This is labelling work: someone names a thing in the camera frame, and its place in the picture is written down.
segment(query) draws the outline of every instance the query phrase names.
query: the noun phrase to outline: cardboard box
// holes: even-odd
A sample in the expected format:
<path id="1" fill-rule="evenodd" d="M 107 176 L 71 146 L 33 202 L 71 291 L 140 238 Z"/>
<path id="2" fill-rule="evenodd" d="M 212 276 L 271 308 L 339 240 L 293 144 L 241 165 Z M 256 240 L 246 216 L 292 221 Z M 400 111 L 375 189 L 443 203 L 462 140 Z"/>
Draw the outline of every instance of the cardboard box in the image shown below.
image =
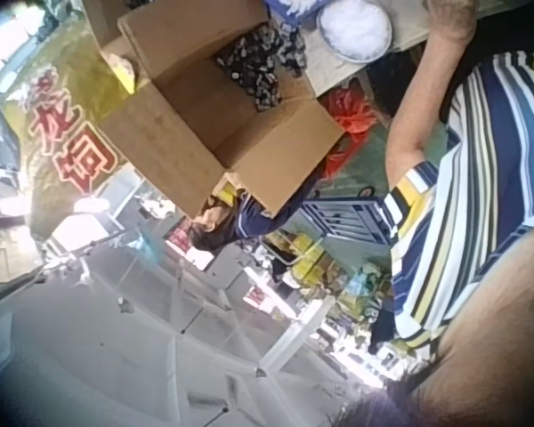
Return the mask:
<path id="1" fill-rule="evenodd" d="M 142 69 L 131 45 L 118 29 L 118 19 L 131 10 L 125 0 L 82 0 L 91 32 L 104 60 L 129 93 L 142 79 Z"/>
<path id="2" fill-rule="evenodd" d="M 277 70 L 283 101 L 258 113 L 210 59 L 265 21 L 261 0 L 157 0 L 119 20 L 150 83 L 101 129 L 190 217 L 226 172 L 275 214 L 343 133 L 305 78 Z"/>

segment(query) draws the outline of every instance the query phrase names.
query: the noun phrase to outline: white table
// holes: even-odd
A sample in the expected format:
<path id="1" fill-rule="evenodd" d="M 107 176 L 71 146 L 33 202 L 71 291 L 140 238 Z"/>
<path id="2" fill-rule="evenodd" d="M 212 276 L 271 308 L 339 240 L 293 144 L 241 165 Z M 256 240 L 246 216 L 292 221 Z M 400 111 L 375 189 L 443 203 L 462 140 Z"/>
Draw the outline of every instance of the white table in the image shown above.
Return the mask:
<path id="1" fill-rule="evenodd" d="M 393 26 L 392 51 L 405 51 L 426 40 L 429 31 L 428 13 L 422 0 L 375 0 L 388 12 Z M 499 13 L 529 3 L 531 0 L 481 0 L 479 17 Z M 317 28 L 302 28 L 306 43 L 306 76 L 316 96 L 340 84 L 363 69 L 336 56 L 322 39 Z"/>

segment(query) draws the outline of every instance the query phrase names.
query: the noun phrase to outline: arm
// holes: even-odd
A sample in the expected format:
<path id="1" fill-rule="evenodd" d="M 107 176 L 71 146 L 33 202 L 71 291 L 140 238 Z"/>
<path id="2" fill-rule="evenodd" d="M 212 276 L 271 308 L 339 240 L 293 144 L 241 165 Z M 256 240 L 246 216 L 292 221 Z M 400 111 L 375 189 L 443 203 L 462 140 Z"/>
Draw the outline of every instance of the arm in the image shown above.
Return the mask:
<path id="1" fill-rule="evenodd" d="M 475 0 L 429 0 L 429 40 L 386 145 L 385 168 L 391 188 L 425 160 L 424 147 L 439 118 L 449 81 L 475 31 L 475 4 Z"/>

